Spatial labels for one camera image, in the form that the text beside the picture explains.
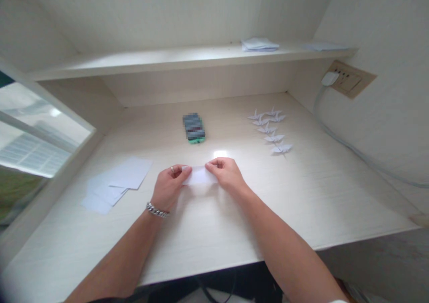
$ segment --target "tan outlet cover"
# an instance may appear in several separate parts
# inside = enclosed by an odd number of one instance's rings
[[[332,85],[332,88],[351,99],[358,96],[377,77],[377,75],[354,68],[337,60],[331,64],[328,72],[340,74]]]

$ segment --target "white paper crane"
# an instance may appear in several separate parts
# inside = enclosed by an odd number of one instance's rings
[[[253,121],[252,123],[253,123],[254,125],[257,125],[257,126],[263,126],[263,125],[267,124],[267,123],[268,123],[268,121],[269,121],[269,119],[263,119],[263,120],[262,120],[262,115],[263,115],[263,114],[260,114],[260,115],[258,116],[258,119],[257,119],[256,121]]]
[[[280,113],[281,113],[282,111],[274,111],[274,106],[273,106],[273,108],[271,109],[271,111],[270,112],[265,112],[265,114],[266,115],[269,115],[269,116],[275,116],[275,117],[277,117]]]
[[[282,116],[276,115],[275,118],[269,118],[268,120],[271,122],[280,122],[281,120],[284,120],[285,117],[286,117],[285,115],[282,115]]]
[[[263,113],[262,114],[258,114],[257,110],[255,109],[255,115],[249,116],[247,118],[249,118],[251,120],[259,120],[259,117],[262,117],[262,115],[263,115]]]
[[[275,132],[276,130],[277,130],[277,128],[275,128],[275,127],[268,127],[268,125],[269,125],[269,123],[267,123],[267,125],[265,126],[265,127],[263,127],[263,128],[259,128],[259,129],[257,129],[259,132],[262,132],[262,133],[266,133],[266,134],[268,134],[268,133],[272,133],[272,132]]]
[[[264,139],[267,141],[270,141],[270,142],[278,142],[281,139],[283,139],[284,137],[285,137],[285,135],[274,135],[274,132],[273,132],[273,134],[271,134],[268,137],[265,137]]]
[[[293,144],[283,144],[283,142],[282,142],[278,146],[272,148],[271,152],[287,153],[287,152],[289,152],[292,149],[292,147],[293,147]]]

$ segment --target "plug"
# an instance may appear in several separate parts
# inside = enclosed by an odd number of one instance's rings
[[[335,83],[335,81],[340,76],[339,73],[336,72],[328,72],[325,74],[325,76],[322,78],[322,85],[323,86],[331,86]]]

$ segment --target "right hand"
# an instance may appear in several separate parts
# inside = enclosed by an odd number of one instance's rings
[[[220,186],[231,196],[238,197],[251,192],[234,159],[216,158],[206,163],[206,169],[216,176]]]

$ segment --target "hand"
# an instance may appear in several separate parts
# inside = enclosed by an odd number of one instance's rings
[[[167,168],[159,173],[151,199],[151,204],[156,209],[170,211],[176,203],[182,183],[189,177],[192,171],[192,167],[186,167],[184,170],[182,170],[182,167],[184,166],[176,164],[173,166],[174,173],[171,168]]]
[[[233,197],[251,191],[234,159],[216,158],[206,163],[206,169],[216,176],[221,187]]]

